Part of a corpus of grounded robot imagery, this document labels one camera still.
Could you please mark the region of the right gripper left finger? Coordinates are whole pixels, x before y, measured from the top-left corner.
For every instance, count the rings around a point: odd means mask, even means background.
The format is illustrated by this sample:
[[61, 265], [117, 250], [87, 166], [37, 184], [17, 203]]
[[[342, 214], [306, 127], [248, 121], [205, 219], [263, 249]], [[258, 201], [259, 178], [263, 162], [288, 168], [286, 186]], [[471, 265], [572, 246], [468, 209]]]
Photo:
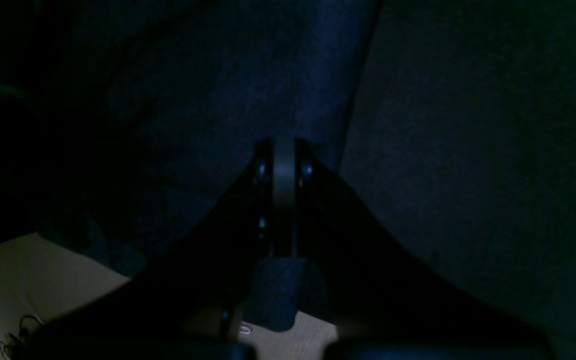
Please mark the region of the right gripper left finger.
[[236, 342], [262, 259], [286, 255], [286, 140], [243, 174], [176, 248], [100, 300], [37, 330], [21, 360], [253, 360]]

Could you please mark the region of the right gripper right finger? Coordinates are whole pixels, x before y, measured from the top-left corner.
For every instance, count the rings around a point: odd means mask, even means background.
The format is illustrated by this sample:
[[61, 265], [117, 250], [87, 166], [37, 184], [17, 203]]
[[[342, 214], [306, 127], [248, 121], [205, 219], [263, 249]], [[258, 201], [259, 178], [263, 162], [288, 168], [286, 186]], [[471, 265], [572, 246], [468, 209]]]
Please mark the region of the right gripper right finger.
[[407, 250], [304, 139], [291, 251], [326, 285], [340, 338], [326, 360], [551, 360], [534, 326], [459, 289]]

